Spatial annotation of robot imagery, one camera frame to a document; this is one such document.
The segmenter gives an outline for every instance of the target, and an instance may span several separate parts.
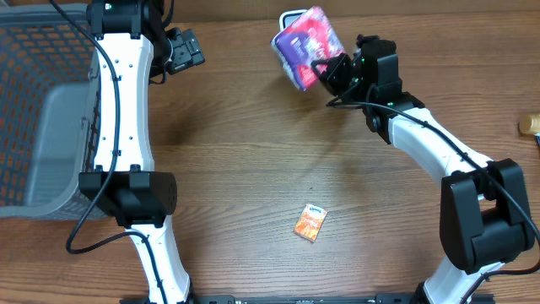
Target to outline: wood grain surface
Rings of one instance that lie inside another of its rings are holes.
[[[351,50],[358,33],[395,40],[405,89],[475,150],[523,168],[540,222],[540,151],[517,130],[540,112],[540,12],[332,19]],[[327,109],[317,85],[297,91],[270,40],[276,21],[179,24],[207,62],[149,92],[158,171],[175,173],[181,260],[198,294],[365,296],[414,291],[444,256],[440,192],[358,111]],[[305,204],[328,210],[314,244],[293,233]],[[145,296],[133,244],[70,256],[73,222],[0,220],[0,302],[115,303]],[[89,222],[76,247],[119,232]],[[508,269],[536,262],[523,253]],[[501,302],[540,302],[540,275],[495,278]]]
[[[48,0],[8,0],[12,5],[48,4]],[[90,3],[91,0],[57,0]],[[165,11],[170,0],[165,0]],[[539,10],[538,0],[175,0],[175,22],[277,19],[283,12],[321,6],[330,17],[382,14],[439,14]]]

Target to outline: pink package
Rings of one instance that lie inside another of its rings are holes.
[[[345,52],[327,16],[321,8],[313,7],[303,13],[288,28],[272,40],[272,47],[283,61],[283,69],[301,90],[318,81],[311,69],[315,60],[329,59]],[[319,65],[322,73],[326,65]]]

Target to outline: gray plastic basket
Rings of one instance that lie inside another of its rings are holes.
[[[86,5],[62,7],[88,28]],[[78,173],[97,150],[98,72],[90,41],[52,6],[0,8],[0,217],[72,220],[88,207]]]

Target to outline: orange snack packet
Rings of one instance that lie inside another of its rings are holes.
[[[326,210],[312,204],[307,204],[294,226],[294,233],[314,242],[325,217],[327,217]]]

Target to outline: robotic arm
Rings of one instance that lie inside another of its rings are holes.
[[[94,0],[88,6],[90,32],[113,62],[119,79],[120,140],[116,167],[111,170],[115,94],[111,67],[99,54],[100,144],[94,172],[80,173],[79,188],[86,197],[94,199],[106,176],[114,175],[97,206],[115,216],[119,226],[148,238],[160,282],[143,240],[131,236],[148,279],[147,301],[176,304],[190,300],[192,287],[182,267],[172,230],[176,180],[171,173],[154,171],[148,127],[149,79],[162,74],[163,83],[166,73],[175,74],[202,64],[204,56],[191,30],[165,31],[167,24],[161,21],[163,14],[163,0]]]
[[[377,36],[359,36],[354,59],[346,54],[313,62],[319,80],[343,105],[370,102],[404,112],[439,129],[500,183],[530,216],[521,168],[512,160],[494,162],[446,131],[425,105],[402,92],[396,44]],[[327,64],[319,73],[316,66]],[[388,144],[403,150],[440,185],[440,239],[446,253],[435,274],[421,283],[410,303],[459,303],[481,274],[500,269],[534,245],[532,229],[489,180],[438,134],[394,111],[364,106],[366,124]],[[479,200],[496,200],[480,210]]]

